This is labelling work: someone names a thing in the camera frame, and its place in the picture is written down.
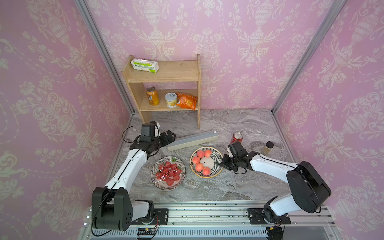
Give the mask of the striped plate of peaches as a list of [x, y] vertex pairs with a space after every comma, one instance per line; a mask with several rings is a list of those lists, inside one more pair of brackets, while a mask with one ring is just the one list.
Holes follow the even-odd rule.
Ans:
[[213, 178], [221, 173], [220, 166], [223, 155], [215, 148], [201, 147], [190, 157], [192, 172], [201, 178]]

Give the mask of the cream plastic wrap dispenser box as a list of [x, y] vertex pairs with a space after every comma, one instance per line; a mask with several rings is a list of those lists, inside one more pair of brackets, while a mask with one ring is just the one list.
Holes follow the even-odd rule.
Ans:
[[209, 142], [214, 142], [219, 139], [219, 136], [219, 131], [213, 130], [186, 137], [176, 138], [173, 143], [167, 146], [167, 149], [168, 151], [172, 152], [183, 148], [189, 148]]

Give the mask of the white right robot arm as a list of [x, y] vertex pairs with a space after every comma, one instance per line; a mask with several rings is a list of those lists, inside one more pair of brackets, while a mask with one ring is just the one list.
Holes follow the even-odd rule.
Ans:
[[229, 154], [223, 155], [220, 166], [239, 174], [239, 169], [260, 172], [284, 181], [290, 194], [269, 200], [262, 211], [264, 221], [279, 224], [282, 216], [302, 210], [306, 213], [321, 213], [322, 204], [332, 191], [316, 169], [306, 161], [299, 164], [269, 158], [259, 152], [247, 152], [240, 142], [228, 145]]

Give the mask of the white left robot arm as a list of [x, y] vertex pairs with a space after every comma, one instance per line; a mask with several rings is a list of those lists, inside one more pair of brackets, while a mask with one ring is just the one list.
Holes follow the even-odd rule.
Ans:
[[131, 224], [152, 224], [156, 220], [152, 201], [131, 201], [129, 192], [147, 160], [176, 139], [168, 130], [160, 132], [159, 123], [141, 125], [141, 134], [129, 141], [130, 150], [116, 174], [103, 187], [92, 193], [91, 229], [126, 231]]

